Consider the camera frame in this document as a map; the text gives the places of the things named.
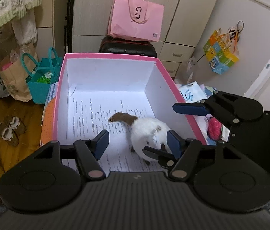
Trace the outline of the white round plush toy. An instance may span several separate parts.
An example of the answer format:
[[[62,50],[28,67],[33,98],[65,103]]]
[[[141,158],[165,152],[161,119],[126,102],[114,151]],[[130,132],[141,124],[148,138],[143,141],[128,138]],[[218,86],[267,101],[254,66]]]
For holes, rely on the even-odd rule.
[[[124,122],[130,127],[131,151],[136,152],[148,166],[155,160],[143,153],[144,147],[148,146],[172,153],[166,141],[170,128],[158,119],[138,118],[128,113],[117,112],[109,118],[109,122]]]

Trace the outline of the blue white tissue pack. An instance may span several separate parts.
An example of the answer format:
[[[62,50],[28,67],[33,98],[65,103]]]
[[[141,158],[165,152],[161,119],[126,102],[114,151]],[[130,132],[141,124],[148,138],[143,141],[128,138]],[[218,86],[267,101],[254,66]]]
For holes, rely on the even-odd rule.
[[[186,103],[200,102],[208,98],[196,81],[187,85],[181,85],[178,90]]]

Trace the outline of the red strawberry plush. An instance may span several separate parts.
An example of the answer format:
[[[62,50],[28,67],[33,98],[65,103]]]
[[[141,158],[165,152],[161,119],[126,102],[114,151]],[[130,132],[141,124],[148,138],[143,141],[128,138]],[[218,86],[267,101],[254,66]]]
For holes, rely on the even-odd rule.
[[[209,119],[207,133],[214,141],[218,141],[222,137],[222,124],[215,117]]]

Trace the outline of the printed paper sheet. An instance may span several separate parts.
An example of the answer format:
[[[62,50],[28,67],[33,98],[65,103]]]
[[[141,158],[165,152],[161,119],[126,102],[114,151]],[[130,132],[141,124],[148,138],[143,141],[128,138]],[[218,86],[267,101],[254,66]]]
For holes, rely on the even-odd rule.
[[[137,117],[154,117],[150,103],[143,91],[81,91],[72,86],[68,93],[68,118],[66,142],[93,139],[102,130],[109,132],[109,145],[99,160],[99,165],[111,171],[149,172],[163,171],[155,161],[149,166],[131,152],[130,128],[124,122],[109,122],[116,112]]]

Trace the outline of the colourful hanging gift bag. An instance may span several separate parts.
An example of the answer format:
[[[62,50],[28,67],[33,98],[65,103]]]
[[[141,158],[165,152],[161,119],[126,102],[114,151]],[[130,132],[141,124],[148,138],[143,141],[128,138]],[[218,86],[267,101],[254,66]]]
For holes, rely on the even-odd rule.
[[[235,27],[226,32],[215,30],[203,47],[212,72],[222,75],[239,61],[238,42],[244,22],[240,20]]]

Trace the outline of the pink cardboard box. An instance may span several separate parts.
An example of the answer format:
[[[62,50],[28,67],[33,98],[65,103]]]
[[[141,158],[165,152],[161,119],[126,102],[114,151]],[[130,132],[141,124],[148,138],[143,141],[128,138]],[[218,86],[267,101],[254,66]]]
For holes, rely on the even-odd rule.
[[[130,151],[127,126],[109,122],[116,112],[156,118],[182,138],[205,141],[194,117],[173,110],[174,103],[182,103],[184,98],[157,58],[68,53],[50,99],[40,143],[57,140],[62,145],[73,144],[93,139],[106,129],[109,146],[99,161],[105,173],[160,170],[157,163],[146,165]]]

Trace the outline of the teal felt tote bag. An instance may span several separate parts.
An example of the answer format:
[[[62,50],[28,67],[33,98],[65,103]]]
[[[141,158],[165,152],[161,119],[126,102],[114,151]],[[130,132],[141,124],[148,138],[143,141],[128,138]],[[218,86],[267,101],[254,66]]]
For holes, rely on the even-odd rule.
[[[33,61],[35,67],[32,71],[27,68],[24,59],[28,58]],[[35,104],[45,104],[50,85],[59,80],[62,57],[59,57],[56,50],[50,47],[48,50],[48,57],[42,58],[39,62],[29,53],[21,55],[22,67],[28,74],[25,79]]]

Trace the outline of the beige wardrobe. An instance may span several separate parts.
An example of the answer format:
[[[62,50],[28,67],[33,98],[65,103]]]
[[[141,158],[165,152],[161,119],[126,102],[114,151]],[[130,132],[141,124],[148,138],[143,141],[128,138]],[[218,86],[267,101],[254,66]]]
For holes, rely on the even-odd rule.
[[[148,40],[174,77],[197,46],[217,0],[68,0],[66,49],[99,51],[106,35]]]

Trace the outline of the black suitcase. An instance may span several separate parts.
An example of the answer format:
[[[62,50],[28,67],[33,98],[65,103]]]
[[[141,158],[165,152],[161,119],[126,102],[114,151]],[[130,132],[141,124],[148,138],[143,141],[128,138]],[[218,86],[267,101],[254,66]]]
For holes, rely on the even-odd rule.
[[[106,36],[102,39],[99,53],[139,55],[157,58],[154,46],[147,41],[125,40]]]

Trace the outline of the brown paper bag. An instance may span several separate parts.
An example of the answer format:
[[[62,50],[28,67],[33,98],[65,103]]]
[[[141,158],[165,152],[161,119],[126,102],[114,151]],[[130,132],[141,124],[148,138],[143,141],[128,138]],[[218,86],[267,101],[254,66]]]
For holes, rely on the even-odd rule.
[[[0,61],[0,76],[9,94],[15,99],[28,102],[32,99],[26,78],[29,76],[22,66],[21,54],[29,53],[38,61],[35,47],[32,43],[23,45],[21,48],[13,49]]]

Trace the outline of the pink paper tote bag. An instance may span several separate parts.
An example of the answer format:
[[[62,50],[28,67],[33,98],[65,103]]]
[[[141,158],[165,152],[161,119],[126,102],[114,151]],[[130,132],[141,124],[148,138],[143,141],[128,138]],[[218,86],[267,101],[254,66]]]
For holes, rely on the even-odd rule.
[[[164,6],[148,0],[113,0],[107,35],[158,42]]]

